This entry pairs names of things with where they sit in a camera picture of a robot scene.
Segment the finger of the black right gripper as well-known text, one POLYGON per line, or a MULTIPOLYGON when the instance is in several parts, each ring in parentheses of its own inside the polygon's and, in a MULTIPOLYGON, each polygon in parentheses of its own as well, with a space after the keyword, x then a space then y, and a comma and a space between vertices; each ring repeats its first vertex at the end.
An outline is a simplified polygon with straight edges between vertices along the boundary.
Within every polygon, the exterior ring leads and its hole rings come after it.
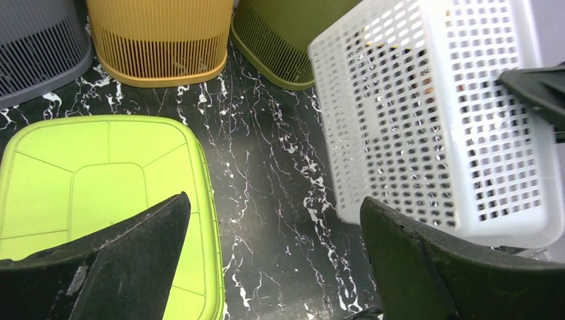
POLYGON ((498 82, 521 103, 554 126, 557 143, 564 142, 564 64, 511 69, 498 82))

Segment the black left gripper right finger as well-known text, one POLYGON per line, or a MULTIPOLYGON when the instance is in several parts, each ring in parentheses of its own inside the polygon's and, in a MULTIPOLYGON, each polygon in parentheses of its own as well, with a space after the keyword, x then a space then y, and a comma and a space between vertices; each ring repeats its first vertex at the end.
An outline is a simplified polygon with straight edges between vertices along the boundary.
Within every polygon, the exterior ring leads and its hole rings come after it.
POLYGON ((366 197, 360 226, 386 319, 563 319, 564 265, 477 245, 366 197))

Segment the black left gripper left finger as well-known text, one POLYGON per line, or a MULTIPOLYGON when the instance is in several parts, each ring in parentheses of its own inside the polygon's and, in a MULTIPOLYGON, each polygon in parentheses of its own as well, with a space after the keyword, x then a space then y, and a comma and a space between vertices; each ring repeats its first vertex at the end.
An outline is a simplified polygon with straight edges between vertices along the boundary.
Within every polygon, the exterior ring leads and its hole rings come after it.
POLYGON ((2 319, 162 319, 191 216, 186 193, 124 221, 1 261, 2 319))

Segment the lime green plastic tub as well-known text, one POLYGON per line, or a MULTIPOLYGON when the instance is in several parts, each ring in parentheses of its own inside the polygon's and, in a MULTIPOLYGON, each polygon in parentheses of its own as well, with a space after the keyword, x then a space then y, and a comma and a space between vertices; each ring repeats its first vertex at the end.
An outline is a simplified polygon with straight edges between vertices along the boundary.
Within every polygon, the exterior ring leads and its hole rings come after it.
POLYGON ((98 115, 40 121, 1 160, 1 257, 20 260, 186 193, 191 216, 165 319, 220 319, 225 290, 205 153, 178 121, 98 115))

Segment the white perforated tray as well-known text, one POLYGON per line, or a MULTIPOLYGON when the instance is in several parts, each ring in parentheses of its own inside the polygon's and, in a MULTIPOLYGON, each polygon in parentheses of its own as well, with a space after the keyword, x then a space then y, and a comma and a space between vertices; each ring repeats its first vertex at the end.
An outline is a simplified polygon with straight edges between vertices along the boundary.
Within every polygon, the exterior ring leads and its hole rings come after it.
POLYGON ((489 247, 561 238, 552 126, 498 83, 542 64, 529 1, 362 1, 308 55, 341 220, 369 196, 489 247))

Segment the orange mesh bin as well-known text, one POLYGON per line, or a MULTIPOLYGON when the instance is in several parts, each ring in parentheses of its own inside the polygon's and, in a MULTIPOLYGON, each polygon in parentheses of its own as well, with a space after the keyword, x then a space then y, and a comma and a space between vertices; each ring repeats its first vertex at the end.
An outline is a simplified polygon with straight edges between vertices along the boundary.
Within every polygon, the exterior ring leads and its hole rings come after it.
POLYGON ((87 9, 99 63, 124 84, 201 83, 227 62, 232 1, 90 0, 87 9))

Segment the grey mesh bin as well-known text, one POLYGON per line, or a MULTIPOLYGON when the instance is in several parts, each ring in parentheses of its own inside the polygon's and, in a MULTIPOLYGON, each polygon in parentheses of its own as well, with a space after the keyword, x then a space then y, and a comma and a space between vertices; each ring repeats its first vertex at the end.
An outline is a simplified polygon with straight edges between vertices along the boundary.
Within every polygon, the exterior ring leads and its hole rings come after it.
POLYGON ((1 2, 1 108, 24 103, 82 76, 94 48, 74 1, 1 2))

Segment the olive green mesh bin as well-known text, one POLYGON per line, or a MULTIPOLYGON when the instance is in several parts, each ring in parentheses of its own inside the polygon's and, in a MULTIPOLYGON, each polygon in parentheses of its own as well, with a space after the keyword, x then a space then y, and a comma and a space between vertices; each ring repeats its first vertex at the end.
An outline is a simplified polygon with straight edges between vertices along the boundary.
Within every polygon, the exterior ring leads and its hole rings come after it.
POLYGON ((358 5, 358 0, 240 0, 231 39, 270 82, 290 91, 314 85, 312 40, 358 5))

